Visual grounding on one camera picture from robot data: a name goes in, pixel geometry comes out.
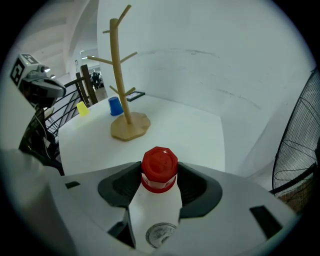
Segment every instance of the black wire mesh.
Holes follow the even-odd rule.
[[[320,74],[316,68],[308,79],[284,131],[273,167],[272,188],[277,189],[312,172],[275,194],[296,212],[308,202],[318,170],[315,150],[320,138]]]

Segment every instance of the white table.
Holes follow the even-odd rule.
[[[172,150],[181,162],[225,171],[225,147],[219,116],[173,101],[144,95],[129,102],[131,112],[151,121],[146,134],[131,141],[111,137],[108,99],[77,115],[59,129],[59,148],[65,175],[97,171],[142,161],[153,147]]]

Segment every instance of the white wall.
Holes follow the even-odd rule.
[[[110,38],[102,31],[127,4],[132,8],[119,26],[120,57],[138,55],[122,64],[125,88],[221,116],[226,172],[254,172],[252,164],[243,166],[250,171],[240,166],[266,129],[258,143],[260,151],[270,143],[269,163],[315,67],[284,14],[271,1],[104,0],[97,20],[100,58],[111,59]],[[100,68],[114,86],[112,67]]]

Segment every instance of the wooden peg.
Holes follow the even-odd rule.
[[[118,95],[119,95],[119,92],[117,91],[117,89],[116,89],[116,88],[114,88],[114,87],[113,87],[113,86],[111,86],[111,85],[110,85],[109,87],[110,87],[110,89],[111,89],[111,90],[113,90],[116,94],[118,94]]]
[[[137,55],[138,53],[135,51],[134,53],[131,53],[130,55],[128,55],[127,57],[124,57],[122,60],[120,60],[120,63],[125,62],[127,59],[130,59],[131,57]]]
[[[97,61],[97,62],[103,62],[103,63],[107,63],[107,64],[110,64],[110,65],[113,64],[112,61],[104,59],[104,58],[97,58],[97,57],[92,57],[92,56],[87,56],[87,58],[89,60],[93,60],[93,61]]]
[[[128,96],[129,94],[132,94],[135,90],[136,90],[136,88],[135,88],[135,87],[132,87],[130,90],[128,90],[128,91],[124,94],[124,96]]]
[[[130,10],[130,8],[131,8],[131,5],[128,4],[128,5],[126,6],[126,8],[124,9],[124,11],[121,13],[120,18],[118,19],[118,21],[117,21],[117,23],[115,24],[115,26],[112,27],[112,28],[110,27],[110,29],[116,29],[116,28],[119,26],[120,22],[123,20],[123,18],[125,17],[125,15],[127,14],[127,12]]]

